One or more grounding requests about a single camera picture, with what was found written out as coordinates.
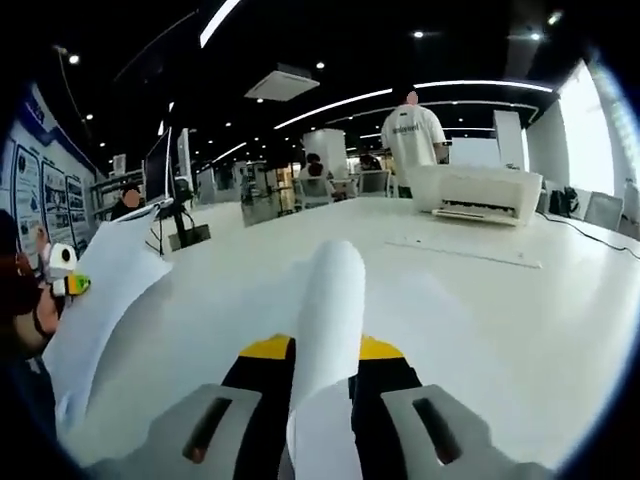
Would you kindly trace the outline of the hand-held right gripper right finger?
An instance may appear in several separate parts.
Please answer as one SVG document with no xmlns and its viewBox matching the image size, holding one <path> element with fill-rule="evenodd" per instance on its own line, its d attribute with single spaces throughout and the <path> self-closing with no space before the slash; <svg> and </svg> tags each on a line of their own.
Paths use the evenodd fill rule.
<svg viewBox="0 0 640 480">
<path fill-rule="evenodd" d="M 424 386 L 395 346 L 363 336 L 349 379 L 351 426 L 365 479 L 553 479 L 517 462 L 487 422 L 438 385 Z"/>
</svg>

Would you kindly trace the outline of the person's left hand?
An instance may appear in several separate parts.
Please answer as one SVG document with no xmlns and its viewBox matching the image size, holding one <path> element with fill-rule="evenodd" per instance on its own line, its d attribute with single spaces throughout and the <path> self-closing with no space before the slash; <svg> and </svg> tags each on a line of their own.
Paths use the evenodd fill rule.
<svg viewBox="0 0 640 480">
<path fill-rule="evenodd" d="M 35 309 L 35 318 L 40 333 L 45 337 L 52 336 L 58 327 L 60 312 L 58 309 L 61 297 L 51 294 L 51 288 L 47 279 L 48 258 L 51 243 L 48 240 L 37 241 L 39 268 L 41 272 L 40 298 Z"/>
</svg>

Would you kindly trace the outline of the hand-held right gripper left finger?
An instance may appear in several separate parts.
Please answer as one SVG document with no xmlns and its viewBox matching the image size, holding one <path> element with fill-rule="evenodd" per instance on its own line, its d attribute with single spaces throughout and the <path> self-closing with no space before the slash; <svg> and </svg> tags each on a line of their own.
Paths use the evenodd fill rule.
<svg viewBox="0 0 640 480">
<path fill-rule="evenodd" d="M 296 360 L 276 334 L 239 352 L 223 380 L 157 417 L 144 443 L 146 479 L 276 479 Z"/>
</svg>

